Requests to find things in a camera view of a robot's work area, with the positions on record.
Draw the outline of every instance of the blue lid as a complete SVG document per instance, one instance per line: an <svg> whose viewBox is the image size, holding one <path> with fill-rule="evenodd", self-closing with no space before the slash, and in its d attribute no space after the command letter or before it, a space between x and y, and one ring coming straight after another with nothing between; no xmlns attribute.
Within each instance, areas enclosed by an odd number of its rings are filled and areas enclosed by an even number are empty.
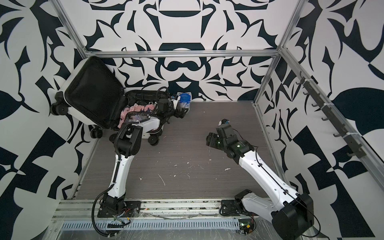
<svg viewBox="0 0 384 240"><path fill-rule="evenodd" d="M191 101L191 96L188 93L180 94L180 102L189 103Z"/></svg>

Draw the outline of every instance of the open suitcase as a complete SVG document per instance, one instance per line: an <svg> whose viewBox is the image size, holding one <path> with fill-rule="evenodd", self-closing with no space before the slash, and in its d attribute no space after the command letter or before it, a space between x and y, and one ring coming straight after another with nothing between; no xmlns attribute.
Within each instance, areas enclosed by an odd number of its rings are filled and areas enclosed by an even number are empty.
<svg viewBox="0 0 384 240"><path fill-rule="evenodd" d="M98 57L83 59L55 95L57 102L50 107L53 115L70 114L87 125L95 125L92 138L101 138L102 129L118 131L121 111L135 103L157 103L155 113L144 121L143 138L156 145L163 125L171 116L183 118L188 109L176 109L178 96L165 91L132 90L124 88Z"/></svg>

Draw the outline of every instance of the scratched metal surface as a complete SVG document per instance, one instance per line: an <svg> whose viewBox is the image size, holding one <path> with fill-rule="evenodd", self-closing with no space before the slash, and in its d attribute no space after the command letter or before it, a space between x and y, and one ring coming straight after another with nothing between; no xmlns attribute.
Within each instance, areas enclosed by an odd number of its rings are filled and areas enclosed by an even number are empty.
<svg viewBox="0 0 384 240"><path fill-rule="evenodd" d="M271 223L262 218L256 220L257 228L247 236L233 230L133 230L122 231L115 240L281 240ZM96 231L61 231L57 240L107 240Z"/></svg>
<svg viewBox="0 0 384 240"><path fill-rule="evenodd" d="M135 156L127 179L126 198L226 198L250 189L267 197L257 182L225 153L209 148L205 139L216 132L222 119L252 145L274 170L272 159L256 113L250 101L192 102L183 119L171 118L165 124L157 146L146 139ZM106 131L96 149L76 199L94 199L108 188L114 168L114 149Z"/></svg>

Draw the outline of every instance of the black caster wheel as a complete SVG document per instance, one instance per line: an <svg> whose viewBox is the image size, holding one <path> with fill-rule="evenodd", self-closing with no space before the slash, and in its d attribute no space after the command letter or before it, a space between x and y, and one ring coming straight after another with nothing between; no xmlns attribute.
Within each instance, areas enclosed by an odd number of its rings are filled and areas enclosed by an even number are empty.
<svg viewBox="0 0 384 240"><path fill-rule="evenodd" d="M110 135L109 136L109 141L114 143L117 135L118 135L117 133L114 133L114 134Z"/></svg>
<svg viewBox="0 0 384 240"><path fill-rule="evenodd" d="M100 128L94 128L91 130L91 138L101 138L103 131Z"/></svg>
<svg viewBox="0 0 384 240"><path fill-rule="evenodd" d="M54 109L58 115L65 115L68 113L68 106L65 104L57 104L54 106Z"/></svg>
<svg viewBox="0 0 384 240"><path fill-rule="evenodd" d="M156 146L159 143L159 138L155 135L151 135L148 138L148 142L151 146Z"/></svg>
<svg viewBox="0 0 384 240"><path fill-rule="evenodd" d="M49 107L49 112L54 115L54 116L58 116L59 114L56 112L56 105L51 105Z"/></svg>

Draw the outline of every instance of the debris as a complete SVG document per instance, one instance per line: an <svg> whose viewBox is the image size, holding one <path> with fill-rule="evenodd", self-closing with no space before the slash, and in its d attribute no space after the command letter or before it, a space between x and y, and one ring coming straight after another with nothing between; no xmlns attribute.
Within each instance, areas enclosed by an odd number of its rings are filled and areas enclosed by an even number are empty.
<svg viewBox="0 0 384 240"><path fill-rule="evenodd" d="M158 174L159 175L159 174ZM163 180L163 178L159 175L159 177L161 178L161 180L163 181L163 183L164 183L164 180ZM164 186L166 185L166 183L164 183Z"/></svg>

